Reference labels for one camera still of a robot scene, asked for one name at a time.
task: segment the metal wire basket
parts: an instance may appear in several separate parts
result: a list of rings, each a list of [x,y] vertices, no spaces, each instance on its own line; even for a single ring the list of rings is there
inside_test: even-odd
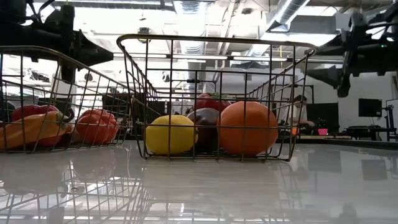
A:
[[[143,47],[143,51],[141,52],[130,52],[123,45],[124,42],[133,41],[134,39],[139,40],[139,42],[143,43],[145,47]],[[168,43],[169,50],[164,53],[155,52],[154,48],[151,47],[153,43],[159,42]],[[302,101],[303,98],[299,101],[294,101],[296,95],[304,95],[305,91],[305,80],[306,80],[306,70],[307,70],[307,59],[309,56],[315,53],[316,47],[311,44],[304,43],[296,43],[296,42],[276,42],[276,41],[266,41],[266,40],[252,40],[252,39],[228,39],[228,38],[214,38],[214,37],[186,37],[186,36],[171,36],[171,35],[140,35],[140,34],[126,34],[119,37],[118,46],[122,50],[124,54],[125,61],[125,69],[126,69],[126,79],[130,80],[130,83],[127,84],[127,89],[134,91],[131,94],[139,93],[140,97],[135,97],[138,101],[142,102],[142,108],[137,110],[136,118],[139,118],[139,122],[137,124],[137,132],[136,138],[138,140],[144,140],[143,146],[139,145],[139,150],[141,156],[145,159],[147,158],[181,158],[181,159],[198,159],[198,158],[210,158],[210,159],[239,159],[243,161],[244,159],[260,159],[260,160],[284,160],[290,161],[294,151],[294,145],[297,139],[298,130],[300,121],[298,121],[296,125],[294,122],[286,123],[286,121],[292,120],[293,110],[288,109],[289,111],[282,111],[282,109],[293,108],[294,106],[298,107],[300,111],[301,118],[301,110],[302,110]],[[226,51],[221,52],[220,54],[215,53],[212,55],[190,55],[190,54],[180,54],[183,48],[187,48],[189,46],[188,43],[196,43],[197,45],[213,45],[216,44],[218,46],[229,45],[229,44],[247,44],[247,45],[269,45],[270,53],[267,58],[259,57],[259,58],[244,58],[244,57],[234,57],[232,55],[227,55]],[[292,48],[292,55],[290,58],[275,58],[273,55],[273,47],[275,46],[288,46]],[[301,48],[301,50],[306,50],[303,53],[303,57],[297,59],[296,51]],[[167,62],[167,66],[159,67],[158,63],[150,63],[151,60],[157,58],[158,60],[163,60],[163,62]],[[209,60],[215,61],[215,64],[212,65],[212,69],[205,69],[201,67],[192,68],[188,66],[188,68],[181,68],[181,66],[176,66],[179,60],[186,60],[187,63],[195,63],[190,60],[205,60],[205,61],[196,61],[196,63],[208,63]],[[253,63],[253,61],[267,61],[265,64],[267,68],[259,69],[258,71],[252,72],[248,69],[240,69],[238,71],[224,70],[223,67],[225,63],[232,61],[240,60],[240,61],[248,61],[249,63]],[[279,72],[274,72],[275,62],[281,62]],[[222,63],[223,66],[218,68],[218,64]],[[299,68],[301,65],[302,74],[296,74],[296,68]],[[162,72],[164,82],[168,82],[168,87],[159,88],[151,84],[150,78],[156,79],[151,74],[155,74]],[[214,74],[214,76],[218,77],[216,79],[209,78],[208,74]],[[225,86],[228,86],[228,75],[235,75],[243,78],[240,82],[241,92],[234,93],[229,92],[229,90],[225,90]],[[260,77],[257,80],[263,80],[262,84],[259,86],[253,86],[249,81],[253,77]],[[301,91],[297,94],[295,93],[295,87],[297,85],[302,85]],[[243,120],[244,124],[239,126],[223,126],[221,122],[217,122],[217,124],[212,125],[202,125],[197,121],[197,112],[194,110],[194,119],[193,124],[191,125],[176,125],[172,124],[172,116],[174,114],[183,114],[183,102],[188,102],[188,104],[192,105],[193,108],[197,106],[199,100],[204,100],[200,94],[203,93],[203,87],[206,86],[206,92],[217,91],[220,93],[219,97],[213,98],[212,100],[216,101],[220,104],[219,109],[221,108],[221,102],[223,100],[222,96],[226,95],[230,101],[242,101],[244,104],[244,115]],[[181,102],[181,110],[179,112],[172,111],[170,108],[172,107],[172,103],[176,101]],[[155,105],[160,102],[165,102],[164,107],[167,109],[161,108],[158,109]],[[248,120],[249,114],[246,111],[246,105],[249,102],[258,102],[267,106],[269,109],[272,108],[274,112],[274,116],[276,116],[279,122],[277,126],[271,126],[268,122],[267,126],[248,126],[246,124]],[[223,114],[221,110],[218,110],[218,117],[222,119]],[[168,115],[168,124],[153,124],[152,122],[160,117]],[[158,127],[167,127],[168,128],[168,140],[163,145],[166,153],[153,153],[152,149],[148,149],[147,145],[148,134],[147,128],[151,126]],[[183,128],[183,127],[193,127],[194,129],[200,128],[213,128],[216,129],[218,133],[217,137],[217,147],[215,149],[211,149],[210,151],[203,152],[199,150],[197,144],[195,144],[196,137],[193,137],[193,147],[183,153],[173,153],[170,148],[172,144],[172,128]],[[243,143],[242,143],[242,151],[241,153],[227,153],[224,150],[223,143],[221,142],[221,134],[223,128],[233,128],[240,129],[243,135]],[[256,156],[248,156],[248,153],[245,152],[245,144],[250,136],[249,130],[251,129],[264,129],[266,131],[277,129],[278,131],[278,140],[277,144],[273,145],[270,149],[263,149],[263,152],[260,154],[256,154]],[[255,141],[266,141],[264,139],[255,139]]]
[[[54,76],[47,84],[32,83],[25,55],[37,52],[57,56]],[[52,151],[122,144],[131,120],[132,98],[126,86],[51,49],[33,46],[0,47],[0,68],[13,58],[19,69],[0,69],[0,152]],[[85,80],[68,80],[63,65],[87,71]],[[86,116],[91,121],[83,121]]]

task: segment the ceiling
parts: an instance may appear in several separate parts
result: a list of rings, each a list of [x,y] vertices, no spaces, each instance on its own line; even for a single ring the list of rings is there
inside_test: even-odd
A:
[[[38,9],[44,0],[36,0],[35,8]],[[93,66],[94,69],[104,73],[112,79],[117,81],[126,81],[124,74],[124,61],[121,58],[121,50],[116,45],[116,39],[123,34],[137,33],[140,27],[149,27],[151,34],[164,35],[181,35],[192,34],[195,35],[198,29],[201,29],[202,23],[195,19],[182,20],[176,12],[171,11],[173,4],[171,0],[163,1],[165,4],[162,10],[158,10],[157,6],[150,6],[148,3],[154,3],[154,0],[146,1],[130,1],[130,0],[69,0],[68,3],[74,5],[75,16],[75,30],[81,29],[94,43],[115,53],[115,60]],[[277,9],[278,0],[260,1],[260,0],[243,0],[234,2],[232,0],[217,0],[208,1],[205,8],[203,28],[204,35],[207,37],[236,37],[246,39],[260,39],[264,38],[264,30],[262,29],[267,23],[266,15]],[[46,18],[54,9],[64,4],[64,1],[56,0],[53,7],[46,8],[42,12]],[[381,6],[390,4],[391,1],[386,0],[350,0],[350,1],[335,1],[335,0],[311,0],[307,6],[301,8],[298,16],[316,16],[316,17],[330,17],[337,12],[351,13],[353,10],[368,11]],[[267,33],[267,40],[281,40],[281,41],[295,41],[307,42],[314,45],[321,45],[329,41],[335,36],[334,34],[281,34],[281,33]],[[136,39],[126,40],[123,42],[126,50],[130,54],[145,53],[146,45],[140,43]],[[251,49],[251,44],[234,44],[222,45],[219,43],[207,42],[204,53],[206,55],[214,54],[245,54],[245,51]],[[152,54],[169,54],[170,42],[164,40],[153,40],[149,45],[149,53]],[[303,54],[303,50],[296,49],[298,54]],[[180,54],[182,46],[180,42],[174,44],[174,53]],[[273,57],[291,57],[292,47],[280,46],[272,48]],[[266,55],[271,54],[271,48],[267,48]],[[9,62],[3,66],[7,73],[19,73],[18,59],[13,63]],[[144,61],[137,59],[138,64],[144,70]],[[186,60],[174,61],[175,67],[187,67]],[[286,67],[288,63],[275,63],[276,67]],[[214,62],[206,62],[205,67],[213,67]],[[48,77],[53,76],[56,71],[55,62],[48,62],[41,60],[40,63],[25,64],[26,69],[31,69],[42,73]],[[148,67],[169,68],[170,64],[164,60],[150,60]],[[84,79],[86,71],[78,72],[78,80]],[[150,72],[148,74],[149,80],[154,86],[168,87],[169,84],[162,81],[160,78],[163,72]],[[42,81],[30,80],[32,83],[41,84]]]

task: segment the monitor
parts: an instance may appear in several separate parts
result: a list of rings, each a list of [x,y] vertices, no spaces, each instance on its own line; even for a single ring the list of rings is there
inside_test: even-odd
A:
[[[359,99],[358,116],[367,118],[381,118],[382,100]]]

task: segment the wire basket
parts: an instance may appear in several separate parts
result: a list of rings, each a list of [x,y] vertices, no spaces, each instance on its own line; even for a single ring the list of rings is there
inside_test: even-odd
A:
[[[144,45],[144,47],[142,47],[144,50],[141,52],[129,52],[124,43],[133,40],[141,42]],[[151,44],[159,44],[161,42],[167,43],[169,50],[160,53],[156,52],[154,48],[151,47]],[[307,59],[314,54],[316,49],[314,45],[252,39],[141,34],[122,35],[119,37],[117,43],[124,55],[126,78],[131,80],[130,84],[127,85],[127,89],[139,93],[140,97],[135,98],[142,102],[142,107],[137,110],[136,114],[136,118],[139,118],[139,122],[137,122],[138,129],[136,138],[144,141],[143,146],[139,146],[143,158],[206,158],[217,160],[235,158],[240,161],[245,159],[290,161],[297,135],[299,134],[300,127],[298,124],[300,124],[300,121],[296,122],[297,124],[287,121],[292,121],[294,116],[293,109],[290,108],[297,108],[296,110],[299,111],[298,117],[299,119],[301,118],[303,98],[300,100],[294,100],[294,98],[296,95],[304,95],[305,93]],[[229,46],[230,44],[246,44],[249,46],[268,45],[270,53],[266,57],[252,58],[227,55],[226,50],[219,50],[211,55],[207,55],[204,52],[206,46]],[[282,49],[282,46],[290,47],[292,49],[292,55],[289,56],[290,58],[275,57],[275,54],[280,53],[280,56],[283,55],[282,50],[273,50],[275,46],[280,47],[280,49]],[[189,53],[190,51],[193,52],[192,49],[197,50],[200,48],[204,49],[202,50],[203,54]],[[296,58],[296,51],[298,51],[298,49],[304,52],[304,56],[299,59]],[[157,60],[157,63],[150,63],[153,60]],[[181,60],[186,62],[186,67],[178,64]],[[249,66],[240,70],[224,69],[225,63],[233,64],[235,61],[240,61],[241,68],[242,64],[245,63],[249,63]],[[256,71],[249,70],[248,68],[257,61],[262,61],[260,65],[263,67],[260,66],[261,69],[257,69]],[[203,66],[194,66],[194,63],[212,68],[206,69],[203,68]],[[298,68],[301,68],[303,71],[300,75],[298,75],[296,71]],[[158,75],[162,74],[163,81],[168,83],[167,86],[163,85],[159,87],[151,84],[154,80],[161,79],[161,77],[154,77],[156,73]],[[235,79],[240,78],[239,85],[235,85],[235,88],[228,87],[228,83],[232,80],[231,76],[234,76]],[[256,80],[262,80],[262,82],[260,82],[262,84],[258,85],[260,84],[258,82],[257,84],[253,84],[251,80],[254,78]],[[302,86],[301,91],[298,93],[295,92],[295,87],[297,87],[297,85]],[[219,95],[212,99],[208,97],[204,98],[204,96],[201,95],[205,92],[204,90],[207,93],[218,92]],[[226,96],[230,102],[240,101],[240,103],[233,103],[231,106],[227,107],[243,107],[242,113],[240,112],[240,115],[237,115],[237,118],[240,119],[239,124],[222,124],[224,118],[227,119],[227,109],[221,113],[224,109],[222,108],[223,103],[226,101],[223,96]],[[200,118],[197,116],[197,113],[199,113],[197,109],[203,107],[199,107],[198,104],[203,100],[216,102],[215,104],[218,106],[216,108],[218,110],[218,118],[215,119],[214,122],[210,122],[211,124],[203,124],[198,121]],[[180,112],[171,109],[172,104],[175,102],[181,102]],[[183,114],[183,102],[187,102],[187,104],[190,104],[193,108],[192,124],[181,124],[172,121],[176,119],[176,117],[174,117],[176,114]],[[252,102],[258,102],[269,109],[259,107],[258,104]],[[159,104],[164,105],[163,108],[160,107],[159,109],[159,106],[157,106]],[[252,113],[256,114],[256,112],[252,112],[248,109],[253,106],[261,108],[261,113],[267,114],[267,119],[265,120],[268,121],[264,120],[265,123],[261,123],[261,125],[253,124],[255,121],[253,121]],[[167,115],[168,118],[162,118],[162,124],[156,122],[159,121],[159,117],[165,115]],[[270,119],[276,119],[278,124],[275,125],[275,122],[273,122],[274,124],[272,125]],[[162,129],[162,133],[166,134],[161,134],[160,131],[159,134],[156,134],[157,136],[154,136],[153,133],[148,133],[148,130],[153,130],[149,128],[154,126],[157,126],[158,130]],[[185,147],[184,152],[177,152],[174,150],[178,148],[174,146],[174,141],[183,142],[186,140],[183,139],[183,135],[178,137],[177,135],[179,134],[177,134],[177,132],[173,134],[173,130],[183,128],[193,128],[193,136],[189,138],[192,139],[192,148],[187,149],[187,147]],[[198,142],[196,142],[196,135],[198,134],[198,141],[200,141],[201,131],[205,133],[203,131],[205,129],[213,129],[215,134],[213,133],[211,136],[216,139],[209,139],[208,141],[215,142],[216,146],[206,149],[201,147],[199,149]],[[223,131],[224,133],[234,133],[234,136],[225,136],[225,134],[223,135]],[[259,138],[253,139],[253,133],[256,133]],[[276,139],[270,139],[271,135],[267,136],[267,133],[273,133],[272,136],[275,136],[276,133]],[[153,150],[153,142],[160,142],[161,138],[163,138],[163,140],[167,138],[167,140],[164,141],[163,145],[156,146],[157,149]],[[235,142],[239,142],[238,147],[242,145],[241,150],[230,150],[231,144],[225,140],[226,138],[230,138],[231,142],[234,141],[234,138],[239,138],[240,141]]]
[[[29,77],[39,76],[40,71],[25,66],[26,60],[39,52],[58,58],[47,84],[30,82]],[[130,130],[132,103],[125,85],[51,49],[0,47],[0,68],[10,62],[4,59],[6,55],[8,60],[16,60],[19,69],[14,73],[0,69],[0,152],[123,143]],[[65,65],[72,69],[65,70]],[[77,68],[87,70],[85,80],[75,80]]]

